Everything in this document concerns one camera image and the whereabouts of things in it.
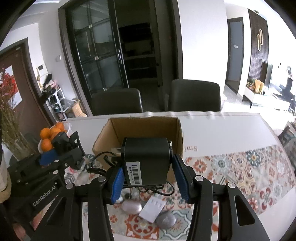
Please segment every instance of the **metal screw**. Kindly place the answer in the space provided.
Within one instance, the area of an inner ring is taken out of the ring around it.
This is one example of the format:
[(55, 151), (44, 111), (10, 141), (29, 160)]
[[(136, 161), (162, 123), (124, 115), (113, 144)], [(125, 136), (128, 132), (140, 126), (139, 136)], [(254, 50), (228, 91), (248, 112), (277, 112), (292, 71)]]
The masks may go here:
[(104, 182), (105, 180), (106, 180), (106, 177), (104, 177), (104, 176), (98, 177), (99, 182)]
[(227, 185), (228, 185), (230, 188), (235, 188), (235, 184), (234, 184), (234, 183), (227, 183)]
[(71, 189), (71, 188), (73, 188), (74, 187), (74, 184), (73, 183), (68, 183), (68, 184), (66, 184), (66, 188), (67, 189)]
[(202, 176), (196, 176), (195, 180), (201, 182), (203, 180), (203, 177)]

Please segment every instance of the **orange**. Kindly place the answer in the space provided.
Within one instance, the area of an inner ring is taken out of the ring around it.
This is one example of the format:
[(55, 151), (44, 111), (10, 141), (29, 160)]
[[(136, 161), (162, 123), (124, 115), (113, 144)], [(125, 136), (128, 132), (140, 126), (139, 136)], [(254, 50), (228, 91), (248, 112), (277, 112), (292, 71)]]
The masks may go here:
[(58, 122), (58, 123), (56, 123), (55, 127), (56, 127), (56, 128), (59, 128), (60, 130), (65, 129), (65, 126), (64, 126), (64, 124), (63, 124), (62, 122)]
[(49, 128), (43, 128), (40, 131), (40, 137), (42, 140), (46, 139), (46, 138), (50, 138), (50, 129)]
[(54, 132), (51, 137), (50, 137), (50, 140), (52, 141), (56, 136), (57, 134), (59, 134), (59, 132)]
[(61, 129), (56, 128), (56, 127), (54, 126), (53, 128), (50, 129), (50, 135), (52, 135), (52, 134), (55, 133), (55, 132), (60, 132), (60, 131), (61, 131)]
[(50, 139), (46, 138), (42, 140), (41, 150), (46, 152), (46, 151), (50, 151), (51, 149), (52, 149), (52, 143), (50, 142)]

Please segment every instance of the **wood slat panel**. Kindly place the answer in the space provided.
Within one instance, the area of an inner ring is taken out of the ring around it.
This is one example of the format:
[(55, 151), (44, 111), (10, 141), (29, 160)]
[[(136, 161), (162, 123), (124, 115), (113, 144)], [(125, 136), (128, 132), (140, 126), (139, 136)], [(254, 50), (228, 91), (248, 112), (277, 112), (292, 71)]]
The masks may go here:
[[(264, 83), (267, 73), (269, 50), (267, 21), (250, 9), (248, 9), (248, 11), (251, 24), (251, 61), (248, 81), (258, 79)], [(259, 29), (262, 29), (263, 33), (263, 45), (261, 46), (261, 51), (257, 48), (257, 35), (259, 34)]]

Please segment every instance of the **floral tile pattern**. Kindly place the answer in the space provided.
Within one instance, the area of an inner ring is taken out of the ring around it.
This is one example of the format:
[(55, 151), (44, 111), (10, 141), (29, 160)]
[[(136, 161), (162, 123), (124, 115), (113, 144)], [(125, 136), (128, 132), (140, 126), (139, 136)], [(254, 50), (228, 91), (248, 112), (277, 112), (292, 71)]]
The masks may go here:
[[(188, 157), (184, 162), (192, 166), (196, 174), (204, 176), (213, 183), (223, 185), (229, 181), (236, 183), (257, 215), (272, 208), (294, 187), (296, 181), (282, 147), (276, 145), (223, 155)], [(87, 179), (89, 183), (94, 177), (96, 176), (84, 170), (78, 176), (77, 182), (82, 184), (80, 180), (84, 180), (85, 184)], [(186, 204), (181, 198), (177, 184), (173, 185), (175, 193), (171, 196), (154, 194), (166, 201), (164, 211), (171, 211), (176, 217), (176, 224), (172, 228), (160, 229), (155, 223), (149, 223), (138, 215), (125, 214), (120, 208), (121, 204), (115, 204), (108, 205), (112, 232), (139, 239), (185, 240), (190, 227), (193, 205)], [(165, 185), (162, 191), (170, 193), (172, 187), (169, 184)], [(127, 193), (143, 206), (151, 196), (149, 193), (139, 192), (136, 188), (122, 190), (122, 196)], [(218, 209), (218, 202), (214, 202), (213, 234), (218, 232)], [(83, 221), (87, 222), (87, 203), (83, 206)]]

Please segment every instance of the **fruit bowl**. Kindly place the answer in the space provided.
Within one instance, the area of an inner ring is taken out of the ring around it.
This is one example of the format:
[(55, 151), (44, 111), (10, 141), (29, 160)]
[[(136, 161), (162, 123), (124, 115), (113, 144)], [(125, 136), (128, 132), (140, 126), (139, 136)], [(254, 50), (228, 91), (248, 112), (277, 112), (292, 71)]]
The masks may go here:
[[(73, 131), (71, 130), (71, 124), (67, 121), (63, 121), (62, 122), (65, 126), (65, 130), (67, 131), (67, 136), (70, 137), (72, 134), (73, 134)], [(41, 142), (42, 140), (39, 141), (39, 144), (38, 144), (38, 151), (39, 153), (43, 153), (42, 149), (41, 149)]]

